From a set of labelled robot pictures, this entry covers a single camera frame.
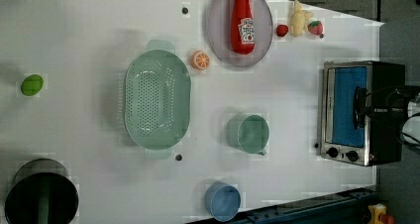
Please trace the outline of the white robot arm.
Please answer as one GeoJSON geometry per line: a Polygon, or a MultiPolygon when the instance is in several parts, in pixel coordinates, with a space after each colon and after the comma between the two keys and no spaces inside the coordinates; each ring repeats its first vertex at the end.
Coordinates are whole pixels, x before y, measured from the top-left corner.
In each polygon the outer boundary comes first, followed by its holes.
{"type": "Polygon", "coordinates": [[[405,85],[402,89],[405,105],[405,122],[398,132],[398,141],[410,149],[419,150],[419,87],[405,85]]]}

